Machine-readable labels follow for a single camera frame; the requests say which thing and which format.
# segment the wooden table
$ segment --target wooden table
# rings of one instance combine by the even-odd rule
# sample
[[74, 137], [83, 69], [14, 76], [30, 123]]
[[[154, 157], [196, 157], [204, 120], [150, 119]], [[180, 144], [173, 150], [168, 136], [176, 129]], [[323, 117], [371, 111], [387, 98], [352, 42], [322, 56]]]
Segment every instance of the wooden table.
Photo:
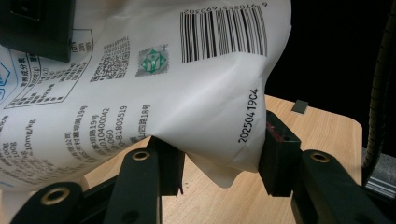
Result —
[[[301, 140], [301, 149], [332, 154], [357, 182], [361, 182], [361, 126], [353, 119], [308, 107], [304, 114], [291, 111], [294, 103], [265, 96], [274, 112]], [[116, 175], [123, 155], [144, 147], [131, 146], [85, 176], [91, 188]], [[259, 174], [244, 172], [233, 185], [222, 189], [186, 157], [184, 194], [163, 197], [163, 223], [295, 223], [290, 198], [268, 196]]]

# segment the qr code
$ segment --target qr code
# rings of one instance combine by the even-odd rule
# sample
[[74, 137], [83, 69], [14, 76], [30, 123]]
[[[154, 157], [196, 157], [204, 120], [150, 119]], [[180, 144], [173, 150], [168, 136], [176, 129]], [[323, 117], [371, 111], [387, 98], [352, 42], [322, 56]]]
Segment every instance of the qr code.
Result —
[[124, 77], [128, 68], [129, 57], [129, 41], [118, 40], [115, 44], [105, 46], [105, 55], [102, 57], [91, 82]]

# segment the black background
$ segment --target black background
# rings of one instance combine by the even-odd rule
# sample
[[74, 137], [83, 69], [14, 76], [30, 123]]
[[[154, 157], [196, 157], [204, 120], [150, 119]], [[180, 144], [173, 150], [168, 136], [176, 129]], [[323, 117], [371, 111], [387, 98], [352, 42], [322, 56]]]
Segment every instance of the black background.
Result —
[[[290, 39], [265, 93], [356, 120], [367, 147], [375, 62], [390, 6], [391, 0], [293, 1]], [[395, 151], [383, 153], [395, 157]]]

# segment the nutrition label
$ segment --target nutrition label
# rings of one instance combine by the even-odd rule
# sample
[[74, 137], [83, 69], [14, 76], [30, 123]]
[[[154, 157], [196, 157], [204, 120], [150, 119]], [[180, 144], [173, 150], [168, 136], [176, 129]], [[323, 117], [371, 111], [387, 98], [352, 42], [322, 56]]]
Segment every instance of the nutrition label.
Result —
[[75, 30], [71, 43], [72, 61], [55, 62], [23, 52], [13, 52], [12, 62], [22, 91], [5, 107], [62, 102], [73, 90], [92, 56], [91, 30]]

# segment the white plastic bag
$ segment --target white plastic bag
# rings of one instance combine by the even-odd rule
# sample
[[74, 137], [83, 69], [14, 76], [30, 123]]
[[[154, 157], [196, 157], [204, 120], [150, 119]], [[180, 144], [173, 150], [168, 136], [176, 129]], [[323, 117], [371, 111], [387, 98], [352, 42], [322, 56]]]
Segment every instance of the white plastic bag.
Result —
[[78, 178], [150, 135], [222, 187], [256, 172], [290, 15], [290, 0], [77, 0], [70, 63], [0, 47], [0, 189]]

